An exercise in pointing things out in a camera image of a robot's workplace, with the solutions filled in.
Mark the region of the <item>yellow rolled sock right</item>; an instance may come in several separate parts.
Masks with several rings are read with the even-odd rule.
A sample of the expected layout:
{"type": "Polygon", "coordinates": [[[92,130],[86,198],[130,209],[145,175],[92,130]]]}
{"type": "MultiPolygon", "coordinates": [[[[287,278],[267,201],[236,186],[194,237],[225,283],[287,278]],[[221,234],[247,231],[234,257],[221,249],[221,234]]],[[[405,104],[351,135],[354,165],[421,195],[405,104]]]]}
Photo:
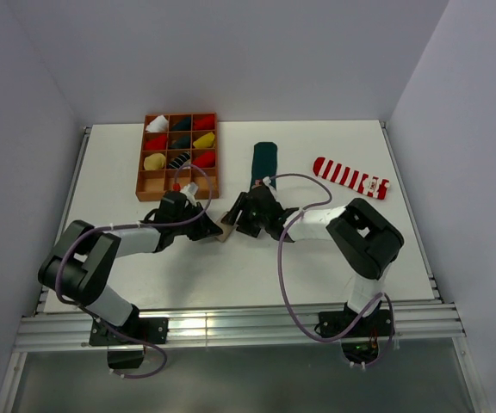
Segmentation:
{"type": "Polygon", "coordinates": [[[196,149],[207,149],[214,146],[215,135],[213,132],[205,133],[193,142],[196,149]]]}

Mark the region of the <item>red rolled sock left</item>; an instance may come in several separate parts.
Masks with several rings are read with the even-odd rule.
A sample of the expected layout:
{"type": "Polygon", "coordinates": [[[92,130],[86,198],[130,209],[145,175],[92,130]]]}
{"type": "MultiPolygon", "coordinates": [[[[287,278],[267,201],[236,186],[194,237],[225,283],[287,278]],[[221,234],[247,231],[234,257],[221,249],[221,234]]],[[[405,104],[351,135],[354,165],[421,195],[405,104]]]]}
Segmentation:
{"type": "Polygon", "coordinates": [[[168,136],[166,133],[159,133],[150,136],[144,145],[145,151],[163,151],[167,148],[168,136]]]}

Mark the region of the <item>wooden compartment organizer tray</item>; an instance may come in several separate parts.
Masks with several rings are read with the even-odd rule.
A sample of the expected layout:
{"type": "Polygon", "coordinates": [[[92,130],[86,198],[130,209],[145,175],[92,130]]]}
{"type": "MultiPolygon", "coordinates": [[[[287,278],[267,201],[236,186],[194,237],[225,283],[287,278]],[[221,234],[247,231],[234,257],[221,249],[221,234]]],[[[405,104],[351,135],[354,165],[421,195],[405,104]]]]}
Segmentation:
{"type": "Polygon", "coordinates": [[[199,200],[206,199],[208,196],[217,198],[220,195],[219,184],[219,150],[218,150],[218,131],[217,131],[217,115],[215,113],[186,113],[186,114],[148,114],[145,116],[144,127],[142,133],[142,141],[139,155],[139,166],[137,172],[137,183],[135,193],[140,201],[157,201],[161,200],[164,193],[173,190],[174,183],[179,183],[181,186],[194,182],[198,186],[196,198],[199,200]],[[204,116],[206,114],[215,115],[215,125],[212,130],[196,131],[193,129],[193,117],[204,116]],[[147,133],[146,125],[159,115],[165,115],[169,120],[169,128],[166,132],[168,136],[167,148],[163,151],[145,151],[144,145],[150,136],[159,133],[147,133]],[[170,128],[182,117],[190,116],[192,118],[190,131],[172,132],[170,128]],[[205,133],[213,132],[215,135],[214,146],[207,149],[196,149],[193,147],[193,142],[205,133]],[[190,148],[180,150],[170,150],[169,144],[178,137],[188,134],[190,136],[190,148]],[[168,163],[176,156],[183,152],[189,152],[191,159],[177,170],[169,170],[168,163]],[[205,151],[214,151],[216,163],[213,168],[201,169],[192,164],[192,161],[199,157],[205,151]],[[163,153],[166,156],[166,165],[162,170],[144,170],[143,162],[145,157],[153,153],[163,153]]]}

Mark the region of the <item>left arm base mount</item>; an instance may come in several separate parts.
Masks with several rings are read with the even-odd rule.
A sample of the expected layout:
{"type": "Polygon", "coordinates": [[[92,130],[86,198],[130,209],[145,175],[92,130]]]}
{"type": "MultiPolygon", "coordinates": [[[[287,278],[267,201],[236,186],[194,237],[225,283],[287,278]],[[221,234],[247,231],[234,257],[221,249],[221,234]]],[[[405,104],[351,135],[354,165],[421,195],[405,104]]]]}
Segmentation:
{"type": "Polygon", "coordinates": [[[125,378],[145,378],[160,373],[168,361],[160,345],[166,344],[169,327],[167,317],[142,317],[127,327],[116,327],[103,321],[93,320],[88,344],[94,348],[107,349],[107,365],[112,373],[125,378]],[[136,373],[148,350],[162,355],[160,365],[152,372],[136,373]]]}

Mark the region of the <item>black white striped rolled sock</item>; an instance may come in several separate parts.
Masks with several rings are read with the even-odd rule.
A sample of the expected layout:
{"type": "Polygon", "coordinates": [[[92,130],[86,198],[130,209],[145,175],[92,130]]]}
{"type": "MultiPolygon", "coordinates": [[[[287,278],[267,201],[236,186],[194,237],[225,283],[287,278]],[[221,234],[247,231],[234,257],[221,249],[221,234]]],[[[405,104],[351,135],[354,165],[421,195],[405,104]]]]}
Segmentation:
{"type": "Polygon", "coordinates": [[[184,164],[188,163],[191,159],[189,152],[183,152],[180,155],[174,157],[167,165],[169,170],[177,170],[181,168],[184,164]]]}

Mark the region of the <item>dark green reindeer sock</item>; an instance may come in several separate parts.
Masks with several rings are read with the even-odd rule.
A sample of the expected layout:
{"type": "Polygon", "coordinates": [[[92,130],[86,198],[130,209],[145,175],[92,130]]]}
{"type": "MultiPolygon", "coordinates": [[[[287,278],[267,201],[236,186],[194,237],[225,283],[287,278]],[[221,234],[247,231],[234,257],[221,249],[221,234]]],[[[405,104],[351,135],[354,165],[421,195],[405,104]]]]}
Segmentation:
{"type": "Polygon", "coordinates": [[[250,188],[265,177],[277,174],[277,145],[273,142],[258,142],[253,147],[250,188]]]}

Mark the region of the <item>aluminium frame rail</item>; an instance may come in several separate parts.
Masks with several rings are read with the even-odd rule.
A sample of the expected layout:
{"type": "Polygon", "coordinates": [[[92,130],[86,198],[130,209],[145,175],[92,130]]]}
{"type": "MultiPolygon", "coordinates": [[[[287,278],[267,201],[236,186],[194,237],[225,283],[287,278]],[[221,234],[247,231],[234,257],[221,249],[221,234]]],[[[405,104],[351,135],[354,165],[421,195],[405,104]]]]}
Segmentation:
{"type": "MultiPolygon", "coordinates": [[[[312,343],[283,307],[207,311],[143,311],[142,317],[167,317],[164,348],[210,348],[312,343]]],[[[396,338],[465,337],[453,304],[396,304],[396,338]]],[[[16,352],[92,350],[88,344],[92,320],[79,312],[41,313],[24,318],[15,337],[16,352]]]]}

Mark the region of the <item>dark teal rolled sock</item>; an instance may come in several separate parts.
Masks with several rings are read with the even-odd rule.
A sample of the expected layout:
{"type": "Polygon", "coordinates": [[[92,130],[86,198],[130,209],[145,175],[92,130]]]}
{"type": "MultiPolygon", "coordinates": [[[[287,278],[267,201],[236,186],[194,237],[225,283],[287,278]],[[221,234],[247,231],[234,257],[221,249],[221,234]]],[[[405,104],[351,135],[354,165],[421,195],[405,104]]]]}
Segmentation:
{"type": "Polygon", "coordinates": [[[189,149],[190,148],[190,136],[188,134],[184,134],[177,139],[173,140],[168,148],[170,150],[180,150],[180,149],[189,149]]]}
{"type": "Polygon", "coordinates": [[[192,118],[190,116],[184,116],[179,119],[171,128],[172,132],[178,131],[190,131],[191,130],[192,118]]]}

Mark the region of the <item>red rolled sock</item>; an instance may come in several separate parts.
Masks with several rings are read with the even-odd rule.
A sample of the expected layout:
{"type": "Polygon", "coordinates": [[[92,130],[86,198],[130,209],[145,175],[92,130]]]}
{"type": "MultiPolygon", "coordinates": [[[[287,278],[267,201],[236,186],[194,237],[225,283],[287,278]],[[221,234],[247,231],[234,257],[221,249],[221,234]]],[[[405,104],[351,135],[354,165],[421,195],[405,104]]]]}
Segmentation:
{"type": "Polygon", "coordinates": [[[213,168],[216,163],[214,151],[205,151],[192,161],[192,164],[201,169],[213,168]]]}
{"type": "Polygon", "coordinates": [[[166,133],[159,133],[150,136],[144,145],[145,151],[163,151],[167,148],[168,136],[166,133]]]}
{"type": "Polygon", "coordinates": [[[212,130],[215,125],[215,115],[206,114],[204,116],[193,117],[193,129],[196,131],[212,130]]]}

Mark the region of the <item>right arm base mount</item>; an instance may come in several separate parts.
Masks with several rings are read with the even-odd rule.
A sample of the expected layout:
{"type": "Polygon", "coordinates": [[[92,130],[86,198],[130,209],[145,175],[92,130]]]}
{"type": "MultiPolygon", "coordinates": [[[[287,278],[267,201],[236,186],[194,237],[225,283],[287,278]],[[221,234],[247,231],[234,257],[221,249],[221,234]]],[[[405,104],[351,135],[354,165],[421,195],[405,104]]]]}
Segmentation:
{"type": "MultiPolygon", "coordinates": [[[[322,311],[314,332],[322,338],[331,338],[345,330],[355,319],[356,313],[347,305],[342,311],[322,311]]],[[[355,364],[370,363],[380,355],[378,339],[389,336],[392,331],[392,316],[389,310],[378,305],[369,316],[362,317],[344,336],[356,339],[341,345],[344,357],[355,364]]]]}

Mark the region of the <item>beige red sock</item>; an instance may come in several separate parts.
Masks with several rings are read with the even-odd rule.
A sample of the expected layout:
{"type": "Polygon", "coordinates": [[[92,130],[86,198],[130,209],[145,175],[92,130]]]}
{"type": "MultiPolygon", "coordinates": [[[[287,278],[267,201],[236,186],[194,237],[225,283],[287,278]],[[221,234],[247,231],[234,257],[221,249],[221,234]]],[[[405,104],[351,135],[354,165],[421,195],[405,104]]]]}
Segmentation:
{"type": "Polygon", "coordinates": [[[226,216],[227,213],[222,214],[220,218],[215,222],[215,224],[221,229],[221,234],[217,235],[215,238],[221,243],[224,243],[235,229],[235,225],[230,225],[228,223],[222,222],[222,220],[225,219],[226,216]]]}

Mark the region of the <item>red rolled sock lower right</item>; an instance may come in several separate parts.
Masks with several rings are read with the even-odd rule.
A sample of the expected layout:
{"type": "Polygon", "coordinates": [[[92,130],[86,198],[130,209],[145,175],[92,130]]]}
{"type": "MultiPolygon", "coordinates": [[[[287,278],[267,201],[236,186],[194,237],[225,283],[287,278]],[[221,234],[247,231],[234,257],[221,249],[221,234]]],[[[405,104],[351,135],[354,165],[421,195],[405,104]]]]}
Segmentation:
{"type": "Polygon", "coordinates": [[[216,163],[214,151],[205,151],[192,161],[192,164],[201,169],[213,168],[216,163]]]}

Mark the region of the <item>mustard rolled sock left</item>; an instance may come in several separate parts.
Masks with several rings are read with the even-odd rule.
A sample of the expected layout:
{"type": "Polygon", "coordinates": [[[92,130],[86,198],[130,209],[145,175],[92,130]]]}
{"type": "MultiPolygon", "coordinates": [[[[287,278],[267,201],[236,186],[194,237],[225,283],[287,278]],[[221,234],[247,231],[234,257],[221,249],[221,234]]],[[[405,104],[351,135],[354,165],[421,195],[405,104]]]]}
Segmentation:
{"type": "Polygon", "coordinates": [[[144,170],[162,170],[166,165],[166,156],[163,153],[153,153],[145,157],[144,170]]]}

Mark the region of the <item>dark teal rolled sock middle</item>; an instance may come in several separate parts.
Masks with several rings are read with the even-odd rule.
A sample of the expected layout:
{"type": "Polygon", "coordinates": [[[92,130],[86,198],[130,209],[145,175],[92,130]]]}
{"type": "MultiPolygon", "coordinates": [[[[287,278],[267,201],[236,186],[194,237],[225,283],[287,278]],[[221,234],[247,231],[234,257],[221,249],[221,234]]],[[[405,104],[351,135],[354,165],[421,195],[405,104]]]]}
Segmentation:
{"type": "Polygon", "coordinates": [[[173,140],[168,148],[170,150],[180,150],[180,149],[189,149],[190,148],[190,136],[188,134],[184,134],[177,139],[173,140]]]}

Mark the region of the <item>dark teal rolled sock top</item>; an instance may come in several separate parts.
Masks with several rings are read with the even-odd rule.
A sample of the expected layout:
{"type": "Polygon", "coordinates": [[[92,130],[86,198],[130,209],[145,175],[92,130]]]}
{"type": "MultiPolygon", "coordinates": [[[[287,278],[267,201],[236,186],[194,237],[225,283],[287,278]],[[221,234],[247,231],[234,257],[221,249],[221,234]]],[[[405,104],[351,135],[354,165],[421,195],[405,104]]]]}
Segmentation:
{"type": "Polygon", "coordinates": [[[172,132],[178,131],[190,131],[191,130],[192,118],[190,116],[184,116],[179,119],[171,128],[172,132]]]}

